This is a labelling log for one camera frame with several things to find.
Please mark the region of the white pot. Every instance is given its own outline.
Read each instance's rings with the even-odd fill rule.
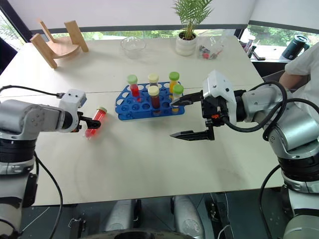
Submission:
[[[183,40],[180,38],[180,36],[178,35],[176,37],[176,52],[181,55],[181,56],[190,56],[191,54],[194,53],[195,49],[196,49],[196,42],[198,37],[195,35],[195,38],[192,40]]]

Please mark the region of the wooden stand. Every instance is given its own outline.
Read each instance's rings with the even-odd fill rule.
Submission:
[[[57,68],[57,64],[54,59],[69,56],[79,47],[81,47],[84,52],[89,51],[76,21],[64,23],[70,36],[60,38],[53,38],[43,21],[40,20],[39,23],[41,24],[44,34],[47,36],[49,41],[45,42],[38,33],[33,36],[30,41],[52,68]]]

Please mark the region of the red liquid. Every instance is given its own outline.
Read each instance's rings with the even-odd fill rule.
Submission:
[[[152,96],[151,103],[154,109],[158,109],[160,107],[160,98],[159,96]]]
[[[137,84],[130,85],[130,88],[131,88],[132,95],[133,95],[134,97],[137,97],[137,96],[140,95],[139,87],[137,86]]]
[[[99,122],[101,122],[101,125],[102,125],[102,123],[103,123],[103,121],[104,121],[105,115],[106,115],[106,113],[105,113],[103,110],[98,110],[98,111],[95,113],[93,119],[94,119],[94,120],[98,120]],[[88,129],[85,131],[85,136],[86,136],[87,138],[92,137],[92,136],[94,136],[94,135],[96,134],[97,130],[98,130],[98,128],[88,128]]]

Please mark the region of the floor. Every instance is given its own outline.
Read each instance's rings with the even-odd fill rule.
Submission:
[[[261,221],[257,197],[258,190],[228,192],[229,221],[235,239],[266,239]],[[224,193],[213,194],[217,201],[224,202]],[[190,195],[193,204],[201,216],[206,239],[213,239],[211,220],[205,207],[205,201],[211,200],[210,194]],[[87,221],[86,231],[82,236],[99,233],[103,230],[108,214],[114,202],[86,203],[63,208],[60,224],[54,236],[55,239],[69,239],[68,224],[72,218],[84,218]],[[281,238],[289,221],[281,209],[280,193],[266,189],[263,199],[264,211],[273,238]],[[48,207],[31,207],[23,210],[22,229]],[[50,207],[40,218],[31,224],[22,235],[22,239],[48,238],[53,227],[58,207]],[[141,228],[152,228],[174,231],[174,218],[170,212],[170,197],[142,199]]]

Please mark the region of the test tube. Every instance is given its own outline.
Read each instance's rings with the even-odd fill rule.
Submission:
[[[136,77],[136,75],[129,75],[128,76],[128,83],[130,84],[132,96],[134,96],[134,97],[140,96],[139,86],[137,84],[138,78]]]
[[[178,72],[171,72],[169,74],[169,92],[173,94],[173,87],[177,84],[177,81],[179,80],[179,73]]]
[[[148,89],[149,95],[151,97],[151,103],[154,109],[160,107],[160,90],[157,86],[150,86]],[[154,111],[154,116],[159,116],[160,111]]]
[[[95,115],[93,116],[93,120],[98,120],[101,123],[101,126],[105,120],[107,110],[103,107],[98,107]],[[88,128],[85,131],[85,137],[91,138],[94,136],[99,128]]]
[[[180,85],[180,84],[174,85],[174,87],[173,87],[173,100],[180,98],[181,94],[183,94],[183,91],[184,91],[184,87],[182,85]],[[178,113],[178,110],[179,110],[178,106],[172,106],[172,108],[171,108],[171,112],[174,115]]]
[[[151,73],[148,76],[150,86],[158,86],[159,76],[158,74]]]

